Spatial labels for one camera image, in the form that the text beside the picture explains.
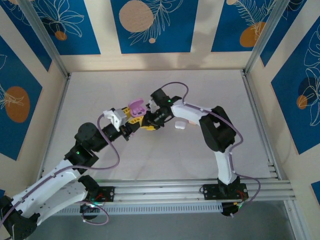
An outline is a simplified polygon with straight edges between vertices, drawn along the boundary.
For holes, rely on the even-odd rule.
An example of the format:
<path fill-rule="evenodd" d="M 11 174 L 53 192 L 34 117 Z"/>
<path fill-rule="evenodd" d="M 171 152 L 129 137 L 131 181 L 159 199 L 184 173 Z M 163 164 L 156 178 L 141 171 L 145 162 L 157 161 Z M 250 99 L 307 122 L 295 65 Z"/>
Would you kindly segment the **aluminium table side rail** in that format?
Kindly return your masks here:
<path fill-rule="evenodd" d="M 251 83 L 247 75 L 245 74 L 245 71 L 241 69 L 240 72 L 241 72 L 241 77 L 243 80 L 246 93 L 248 95 L 249 103 L 253 111 L 253 116 L 254 116 L 255 123 L 257 125 L 258 133 L 262 141 L 264 150 L 268 157 L 268 164 L 274 168 L 276 178 L 278 180 L 283 180 L 283 176 L 281 174 L 281 171 L 279 170 L 274 151 L 272 149 L 271 143 L 269 141 L 269 138 L 266 132 L 266 128 L 264 126 L 262 111 L 259 109 L 258 99 L 255 96 Z"/>
<path fill-rule="evenodd" d="M 54 138 L 54 134 L 55 134 L 55 131 L 56 131 L 56 128 L 57 128 L 57 124 L 58 124 L 58 121 L 59 121 L 61 110 L 62 110 L 64 101 L 65 101 L 65 97 L 66 97 L 66 94 L 67 94 L 67 91 L 68 91 L 68 87 L 69 87 L 69 84 L 70 84 L 71 76 L 72 76 L 72 73 L 69 73 L 67 78 L 66 78 L 65 84 L 63 86 L 62 94 L 61 94 L 59 102 L 58 102 L 58 107 L 56 108 L 56 111 L 54 113 L 54 118 L 53 118 L 54 121 L 53 121 L 52 127 L 51 127 L 50 132 L 49 132 L 49 138 L 48 138 L 48 141 L 47 141 L 47 143 L 45 145 L 44 153 L 43 153 L 40 165 L 39 165 L 39 169 L 38 169 L 37 174 L 36 174 L 36 178 L 35 178 L 36 181 L 39 180 L 42 177 L 42 174 L 44 172 L 44 169 L 45 169 L 44 165 L 45 165 L 45 162 L 46 162 L 46 159 L 47 159 L 47 156 L 48 156 L 48 152 L 49 152 L 49 149 L 51 147 L 51 144 L 52 144 L 52 141 L 53 141 L 53 138 Z"/>

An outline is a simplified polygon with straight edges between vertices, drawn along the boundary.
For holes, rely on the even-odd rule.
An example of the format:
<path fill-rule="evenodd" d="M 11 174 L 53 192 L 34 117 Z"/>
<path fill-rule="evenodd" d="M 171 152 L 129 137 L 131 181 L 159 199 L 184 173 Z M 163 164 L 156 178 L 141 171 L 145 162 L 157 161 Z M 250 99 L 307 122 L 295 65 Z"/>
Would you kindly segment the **purple earbud charging case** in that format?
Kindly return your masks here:
<path fill-rule="evenodd" d="M 130 109 L 130 115 L 133 118 L 141 117 L 146 114 L 146 108 L 143 106 L 144 100 L 142 98 L 138 98 L 133 100 L 128 104 Z"/>

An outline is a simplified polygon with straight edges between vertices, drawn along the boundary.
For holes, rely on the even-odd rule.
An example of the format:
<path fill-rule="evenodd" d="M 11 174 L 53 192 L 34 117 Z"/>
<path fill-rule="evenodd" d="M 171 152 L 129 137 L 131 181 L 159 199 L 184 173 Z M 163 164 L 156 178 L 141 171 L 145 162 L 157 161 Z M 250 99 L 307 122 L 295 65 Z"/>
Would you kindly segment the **aluminium frame post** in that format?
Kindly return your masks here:
<path fill-rule="evenodd" d="M 70 73 L 32 3 L 29 0 L 17 0 L 17 3 L 49 57 L 54 61 L 62 76 L 68 80 Z"/>
<path fill-rule="evenodd" d="M 266 66 L 282 39 L 292 26 L 307 0 L 270 0 L 259 10 L 261 17 L 267 17 L 265 26 L 260 29 L 250 57 L 243 69 L 244 76 L 248 76 L 259 59 Z"/>

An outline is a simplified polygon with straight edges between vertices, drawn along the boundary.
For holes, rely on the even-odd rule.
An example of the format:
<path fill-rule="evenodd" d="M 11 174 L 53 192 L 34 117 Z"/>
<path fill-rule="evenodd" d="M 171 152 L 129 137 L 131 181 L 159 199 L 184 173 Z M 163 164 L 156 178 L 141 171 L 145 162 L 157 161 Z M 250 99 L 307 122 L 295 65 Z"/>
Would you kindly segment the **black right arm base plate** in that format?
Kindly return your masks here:
<path fill-rule="evenodd" d="M 205 200 L 239 200 L 245 201 L 249 198 L 247 186 L 244 183 L 239 185 L 228 185 L 223 184 L 204 184 L 202 186 L 202 193 Z"/>

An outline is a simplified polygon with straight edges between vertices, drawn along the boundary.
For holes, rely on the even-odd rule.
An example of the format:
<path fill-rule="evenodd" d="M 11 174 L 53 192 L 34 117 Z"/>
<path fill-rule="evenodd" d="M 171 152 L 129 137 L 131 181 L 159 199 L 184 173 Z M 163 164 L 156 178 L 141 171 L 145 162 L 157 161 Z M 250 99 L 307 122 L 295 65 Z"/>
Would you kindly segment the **aluminium frame leg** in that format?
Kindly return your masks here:
<path fill-rule="evenodd" d="M 305 240 L 297 209 L 293 200 L 283 201 L 295 240 Z"/>

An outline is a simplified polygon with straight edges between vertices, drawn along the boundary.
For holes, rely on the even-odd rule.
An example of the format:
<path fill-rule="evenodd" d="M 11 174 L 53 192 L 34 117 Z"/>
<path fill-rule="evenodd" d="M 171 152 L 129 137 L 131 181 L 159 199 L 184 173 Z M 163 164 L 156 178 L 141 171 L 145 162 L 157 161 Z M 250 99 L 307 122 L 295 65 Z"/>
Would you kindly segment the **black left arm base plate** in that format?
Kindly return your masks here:
<path fill-rule="evenodd" d="M 89 190 L 85 200 L 92 203 L 111 203 L 114 201 L 114 197 L 114 186 L 99 186 L 93 190 Z"/>

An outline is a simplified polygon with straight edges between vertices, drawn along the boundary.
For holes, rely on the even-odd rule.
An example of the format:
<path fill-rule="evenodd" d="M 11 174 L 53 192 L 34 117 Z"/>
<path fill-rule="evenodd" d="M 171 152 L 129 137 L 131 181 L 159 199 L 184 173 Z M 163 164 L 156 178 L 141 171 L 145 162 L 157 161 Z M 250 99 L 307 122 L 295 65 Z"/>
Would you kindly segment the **black arm base connector module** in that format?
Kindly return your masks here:
<path fill-rule="evenodd" d="M 235 214 L 243 206 L 242 202 L 223 202 L 222 203 L 222 215 L 225 217 L 234 218 Z"/>
<path fill-rule="evenodd" d="M 86 221 L 91 221 L 95 219 L 101 210 L 97 207 L 93 207 L 91 205 L 82 204 L 80 206 L 79 212 L 81 213 L 82 219 Z"/>

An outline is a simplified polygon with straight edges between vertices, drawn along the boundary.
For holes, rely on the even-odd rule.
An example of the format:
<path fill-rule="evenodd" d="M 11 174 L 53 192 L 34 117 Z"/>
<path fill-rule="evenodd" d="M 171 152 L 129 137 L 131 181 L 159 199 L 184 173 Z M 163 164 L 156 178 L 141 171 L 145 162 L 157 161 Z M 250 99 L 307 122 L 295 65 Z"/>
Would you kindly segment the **aluminium mounting rail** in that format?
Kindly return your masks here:
<path fill-rule="evenodd" d="M 288 180 L 275 178 L 241 179 L 248 192 L 248 200 L 285 201 L 295 200 L 295 193 Z M 216 179 L 184 180 L 101 180 L 100 187 L 115 187 L 112 203 L 120 204 L 168 204 L 195 203 L 197 201 L 232 202 L 235 200 L 205 200 L 202 186 L 218 184 Z M 84 201 L 88 191 L 78 181 L 63 184 L 57 192 L 50 186 L 41 186 L 23 202 L 25 206 L 52 210 L 65 208 L 79 201 Z"/>

